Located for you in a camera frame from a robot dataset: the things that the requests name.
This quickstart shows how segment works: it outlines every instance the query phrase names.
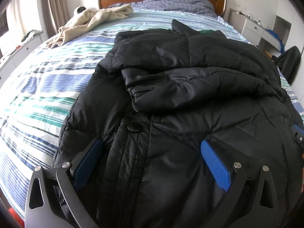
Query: jacket button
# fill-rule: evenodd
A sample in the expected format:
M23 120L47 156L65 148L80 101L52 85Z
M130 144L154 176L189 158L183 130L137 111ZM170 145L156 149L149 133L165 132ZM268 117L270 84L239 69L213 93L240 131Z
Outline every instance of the jacket button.
M130 132L133 132L133 133L138 133L139 131L141 131L141 125L137 122L131 122L127 126L127 130L129 130Z

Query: beige sweater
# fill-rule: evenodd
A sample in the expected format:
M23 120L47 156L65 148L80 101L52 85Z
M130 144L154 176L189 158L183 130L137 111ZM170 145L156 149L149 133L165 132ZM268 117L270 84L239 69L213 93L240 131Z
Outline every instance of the beige sweater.
M91 11L89 9L73 16L65 26L58 30L58 34L47 41L48 48L66 44L79 36L92 30L101 23L126 19L133 13L130 4L121 7L104 8Z

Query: bed sheet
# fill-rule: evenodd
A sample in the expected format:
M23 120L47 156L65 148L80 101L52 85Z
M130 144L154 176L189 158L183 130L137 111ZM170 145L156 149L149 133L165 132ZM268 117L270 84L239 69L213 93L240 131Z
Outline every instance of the bed sheet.
M223 21L190 13L134 9L130 18L102 24L54 49L42 44L0 89L0 188L23 218L25 199L36 165L50 168L63 120L85 88L96 64L113 47L118 32L170 29L176 19L195 30L221 30L227 38L248 42ZM281 76L296 109L303 107Z

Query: metal bolt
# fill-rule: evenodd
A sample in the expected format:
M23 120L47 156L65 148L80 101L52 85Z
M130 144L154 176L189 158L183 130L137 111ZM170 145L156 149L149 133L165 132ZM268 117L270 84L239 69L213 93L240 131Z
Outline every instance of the metal bolt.
M235 168L237 168L237 169L240 169L240 168L242 167L241 163L239 163L239 162L235 162L235 163L233 164L233 166L234 166Z
M262 169L263 169L263 171L269 171L269 168L266 165L263 165Z
M70 163L69 162L64 162L62 164L62 168L68 168L70 166Z
M37 165L35 168L34 168L34 171L39 171L41 170L41 165Z

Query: green cloth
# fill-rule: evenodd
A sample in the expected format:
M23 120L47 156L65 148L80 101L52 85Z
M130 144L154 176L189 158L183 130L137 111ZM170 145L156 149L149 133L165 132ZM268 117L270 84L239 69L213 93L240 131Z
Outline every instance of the green cloth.
M201 34L203 34L203 35L207 35L207 34L209 34L209 33L211 33L211 32L214 32L213 30L201 30L201 31L199 31Z

